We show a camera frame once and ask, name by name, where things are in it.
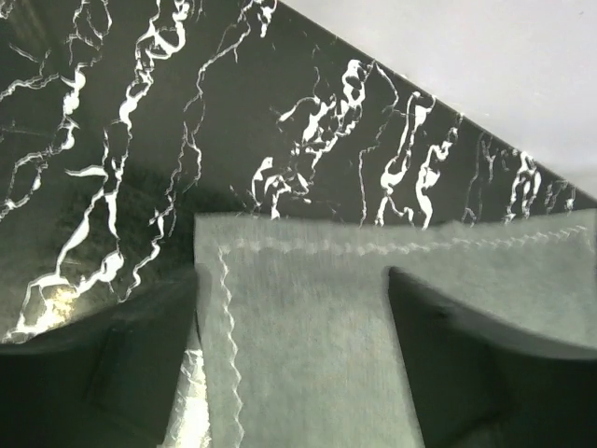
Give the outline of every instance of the black marble surface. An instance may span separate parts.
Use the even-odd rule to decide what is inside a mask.
[[[595,205],[275,0],[0,11],[5,341],[190,263],[196,213],[425,228]]]

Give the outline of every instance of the gray cloth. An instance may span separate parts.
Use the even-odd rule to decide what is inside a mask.
[[[420,231],[199,217],[214,448],[422,446],[384,274],[597,347],[592,211]]]

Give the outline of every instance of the microfiber cloth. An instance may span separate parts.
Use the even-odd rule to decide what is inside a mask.
[[[594,235],[592,211],[426,231],[198,217],[213,447],[423,446],[387,267],[520,328],[596,347]]]

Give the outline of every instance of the blurry dark object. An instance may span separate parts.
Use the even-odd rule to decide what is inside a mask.
[[[197,284],[191,266],[119,306],[0,345],[0,446],[162,443]]]
[[[597,446],[596,350],[501,323],[396,268],[389,299],[426,448]]]

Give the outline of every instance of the towel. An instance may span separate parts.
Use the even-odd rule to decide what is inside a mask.
[[[388,266],[551,338],[597,346],[595,215],[468,227],[196,222],[214,448],[423,446]]]

